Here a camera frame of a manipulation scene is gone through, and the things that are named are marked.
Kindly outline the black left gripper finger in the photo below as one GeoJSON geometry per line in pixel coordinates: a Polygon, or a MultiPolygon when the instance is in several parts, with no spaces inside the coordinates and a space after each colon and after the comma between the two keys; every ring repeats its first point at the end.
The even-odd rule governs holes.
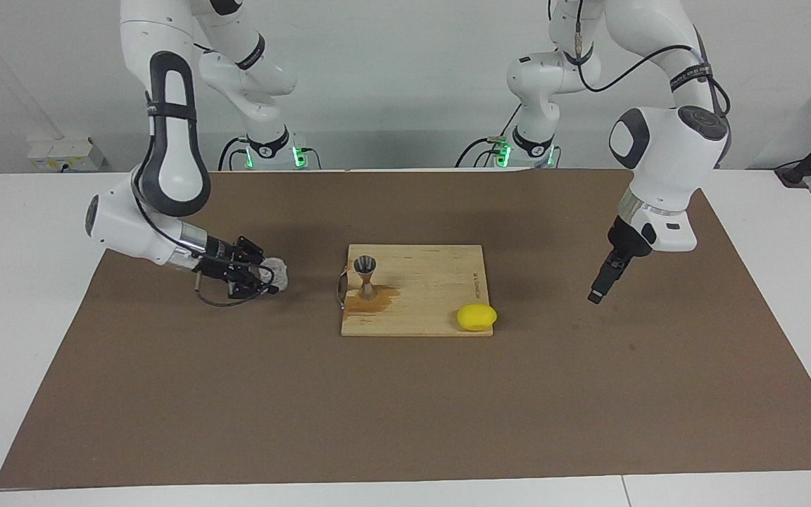
{"type": "Polygon", "coordinates": [[[624,274],[624,259],[608,259],[602,266],[590,287],[588,301],[600,304],[612,289],[612,286],[624,274]]]}

